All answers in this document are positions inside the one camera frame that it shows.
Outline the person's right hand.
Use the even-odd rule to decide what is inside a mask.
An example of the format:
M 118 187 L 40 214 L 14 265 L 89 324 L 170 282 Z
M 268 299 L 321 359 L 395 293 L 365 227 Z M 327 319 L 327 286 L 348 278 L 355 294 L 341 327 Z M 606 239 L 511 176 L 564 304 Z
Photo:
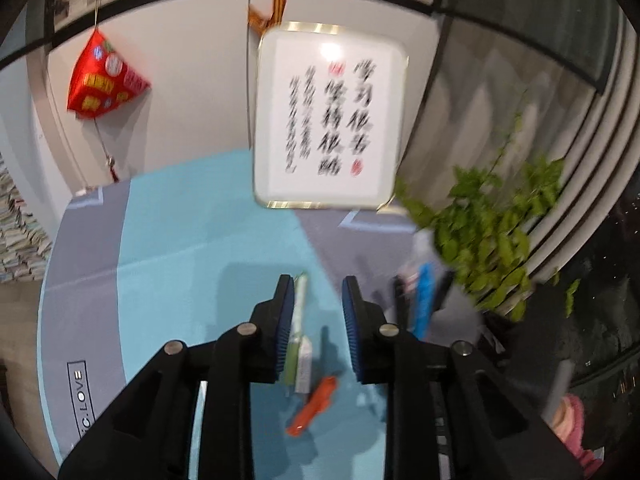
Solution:
M 567 393 L 562 397 L 550 427 L 568 450 L 576 456 L 582 452 L 584 426 L 585 415 L 582 400 L 574 394 Z

